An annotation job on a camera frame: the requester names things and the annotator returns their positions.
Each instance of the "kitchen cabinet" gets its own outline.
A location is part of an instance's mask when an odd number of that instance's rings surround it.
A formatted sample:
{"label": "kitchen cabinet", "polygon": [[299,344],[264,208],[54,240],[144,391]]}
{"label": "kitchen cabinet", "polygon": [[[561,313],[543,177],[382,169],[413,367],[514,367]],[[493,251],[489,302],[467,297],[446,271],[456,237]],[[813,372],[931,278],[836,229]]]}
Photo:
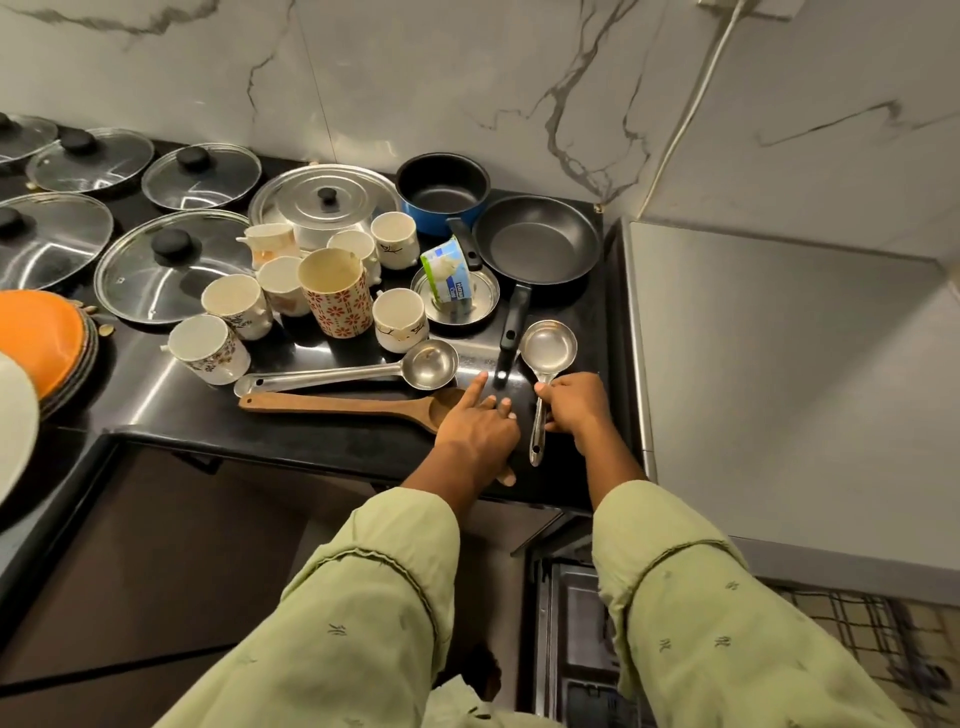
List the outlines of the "kitchen cabinet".
{"label": "kitchen cabinet", "polygon": [[0,725],[149,728],[222,654],[7,697],[0,700]]}
{"label": "kitchen cabinet", "polygon": [[238,480],[134,452],[0,653],[0,685],[239,642],[276,606],[304,524]]}

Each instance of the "gray marble vein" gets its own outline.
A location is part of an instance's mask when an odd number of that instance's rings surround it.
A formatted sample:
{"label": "gray marble vein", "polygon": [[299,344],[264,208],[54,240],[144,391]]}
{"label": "gray marble vein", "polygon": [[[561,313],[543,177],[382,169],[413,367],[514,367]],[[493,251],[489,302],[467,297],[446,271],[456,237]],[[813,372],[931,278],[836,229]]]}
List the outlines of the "gray marble vein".
{"label": "gray marble vein", "polygon": [[286,19],[283,22],[283,28],[280,29],[280,33],[276,37],[273,48],[271,48],[270,53],[265,59],[263,59],[263,61],[255,63],[253,66],[251,66],[250,73],[247,74],[247,98],[250,100],[250,106],[253,110],[251,116],[251,125],[256,124],[256,116],[259,113],[259,109],[256,107],[256,102],[253,99],[253,87],[256,85],[256,73],[276,58],[276,54],[280,50],[280,43],[283,42],[283,39],[286,37],[287,33],[290,32],[290,21],[293,15],[294,6],[296,4],[297,0],[288,0]]}
{"label": "gray marble vein", "polygon": [[[633,108],[634,102],[636,101],[636,97],[640,92],[640,86],[643,83],[643,77],[646,73],[647,59],[650,57],[650,52],[653,50],[653,47],[657,44],[657,38],[660,35],[660,29],[663,27],[667,6],[669,5],[668,2],[663,3],[662,10],[660,12],[660,21],[656,31],[654,32],[653,38],[643,54],[643,61],[640,64],[639,74],[637,75],[636,84],[634,86],[634,92],[631,95],[630,102],[623,113],[621,128],[624,138],[627,140],[627,149],[623,155],[614,161],[603,165],[602,167],[589,168],[579,159],[570,154],[569,147],[562,147],[560,145],[557,140],[557,135],[560,129],[560,124],[564,119],[566,104],[569,100],[570,93],[580,82],[580,80],[583,79],[590,66],[596,60],[597,54],[600,51],[600,47],[607,39],[611,29],[618,22],[623,20],[623,18],[626,17],[627,14],[639,4],[639,2],[640,0],[618,0],[610,14],[604,18],[599,31],[592,39],[588,40],[587,25],[597,15],[597,7],[593,2],[591,2],[588,6],[586,0],[580,0],[580,34],[577,52],[574,55],[573,60],[567,66],[563,77],[543,92],[541,97],[533,105],[530,111],[524,112],[522,109],[498,109],[494,113],[493,121],[490,124],[483,124],[474,120],[474,122],[483,129],[488,129],[495,132],[499,127],[500,118],[504,115],[519,116],[524,120],[528,120],[533,117],[533,115],[540,108],[541,104],[552,104],[550,115],[543,125],[547,134],[547,151],[549,151],[550,154],[560,163],[564,174],[582,186],[585,190],[595,195],[597,199],[604,205],[615,200],[625,190],[639,182],[640,173],[642,172],[647,160],[650,158],[650,151],[647,148],[645,134],[643,132],[636,132],[630,129],[628,117],[631,109]],[[643,162],[640,163],[631,180],[622,184],[615,184],[611,177],[610,170],[618,162],[627,158],[627,155],[630,154],[635,144],[639,145],[640,150],[643,153]]]}
{"label": "gray marble vein", "polygon": [[892,129],[897,132],[897,136],[900,136],[905,133],[915,132],[920,129],[925,129],[927,127],[932,127],[936,124],[940,124],[944,121],[949,121],[950,119],[955,119],[960,117],[960,111],[952,111],[951,113],[946,113],[941,116],[935,116],[931,119],[925,121],[907,121],[903,119],[903,103],[899,99],[891,99],[890,101],[883,101],[879,104],[873,104],[861,109],[860,111],[855,111],[854,113],[849,113],[846,116],[841,116],[839,119],[834,119],[833,121],[828,121],[824,124],[817,124],[815,127],[810,127],[804,132],[792,133],[788,136],[782,136],[779,139],[774,140],[765,140],[763,139],[760,132],[754,134],[754,139],[756,143],[764,148],[767,147],[776,147],[778,144],[783,144],[787,141],[793,141],[794,139],[799,139],[802,136],[807,136],[808,134],[821,132],[824,129],[829,129],[830,127],[835,127],[838,124],[843,124],[845,121],[850,121],[855,119],[858,116],[863,116],[864,114],[873,113],[874,111],[884,111],[886,112],[886,118],[883,120],[883,126],[888,129]]}
{"label": "gray marble vein", "polygon": [[167,6],[157,14],[151,15],[150,19],[144,25],[128,25],[119,20],[108,17],[97,17],[94,15],[70,16],[64,15],[60,11],[50,8],[40,8],[38,10],[28,11],[19,8],[11,8],[9,5],[3,5],[5,10],[17,15],[31,17],[47,25],[79,25],[81,28],[87,28],[90,31],[100,33],[119,32],[125,33],[134,38],[142,36],[162,36],[175,25],[185,25],[195,20],[208,18],[220,10],[221,0],[201,0],[195,10],[188,11],[183,8],[174,8]]}

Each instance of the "hand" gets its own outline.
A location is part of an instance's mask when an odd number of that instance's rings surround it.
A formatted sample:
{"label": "hand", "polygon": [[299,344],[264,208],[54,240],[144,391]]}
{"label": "hand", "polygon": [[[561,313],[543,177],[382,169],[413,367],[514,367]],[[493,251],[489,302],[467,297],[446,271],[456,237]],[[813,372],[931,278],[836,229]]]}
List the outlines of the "hand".
{"label": "hand", "polygon": [[547,421],[546,431],[569,432],[580,452],[584,451],[581,445],[593,430],[611,422],[607,393],[596,374],[559,376],[553,384],[538,382],[534,391],[550,405],[552,421]]}
{"label": "hand", "polygon": [[504,398],[497,404],[496,397],[490,395],[480,401],[488,376],[487,372],[481,372],[470,383],[441,423],[435,445],[463,452],[478,490],[489,485],[503,470],[520,439],[520,427],[516,414],[510,411],[509,399]]}

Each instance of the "white mug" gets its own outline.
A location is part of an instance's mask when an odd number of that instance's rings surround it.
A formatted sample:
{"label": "white mug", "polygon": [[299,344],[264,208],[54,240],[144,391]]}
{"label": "white mug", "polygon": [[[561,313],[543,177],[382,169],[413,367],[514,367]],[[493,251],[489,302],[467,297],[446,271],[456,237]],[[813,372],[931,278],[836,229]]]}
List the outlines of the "white mug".
{"label": "white mug", "polygon": [[367,269],[367,285],[380,284],[380,256],[377,254],[376,244],[368,232],[340,231],[331,235],[327,248],[341,248],[350,251],[363,260],[363,267]]}
{"label": "white mug", "polygon": [[207,313],[181,321],[160,348],[207,384],[230,384],[250,368],[250,354],[233,329]]}
{"label": "white mug", "polygon": [[294,227],[289,223],[252,225],[244,230],[243,234],[244,236],[237,240],[246,243],[250,248],[254,271],[282,255],[300,257],[300,248],[294,238]]}
{"label": "white mug", "polygon": [[274,313],[255,278],[242,273],[210,283],[200,296],[207,313],[219,316],[247,341],[262,339],[274,324]]}
{"label": "white mug", "polygon": [[297,268],[300,258],[285,255],[264,263],[256,273],[256,281],[267,294],[267,303],[284,316],[305,316],[310,313],[310,303],[303,295]]}
{"label": "white mug", "polygon": [[384,212],[373,219],[370,232],[380,249],[384,268],[402,271],[420,261],[417,223],[405,212]]}
{"label": "white mug", "polygon": [[430,333],[423,299],[409,288],[377,291],[373,326],[377,342],[393,353],[406,353]]}

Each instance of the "stainless steel pot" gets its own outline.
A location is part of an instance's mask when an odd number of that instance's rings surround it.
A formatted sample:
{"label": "stainless steel pot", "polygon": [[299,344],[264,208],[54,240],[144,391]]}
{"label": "stainless steel pot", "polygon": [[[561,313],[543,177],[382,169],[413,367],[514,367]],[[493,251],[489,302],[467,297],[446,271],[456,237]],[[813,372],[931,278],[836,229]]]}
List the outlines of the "stainless steel pot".
{"label": "stainless steel pot", "polygon": [[326,247],[343,230],[369,232],[382,212],[400,210],[394,184],[347,164],[313,164],[285,172],[261,187],[250,204],[253,225],[286,222],[306,251]]}

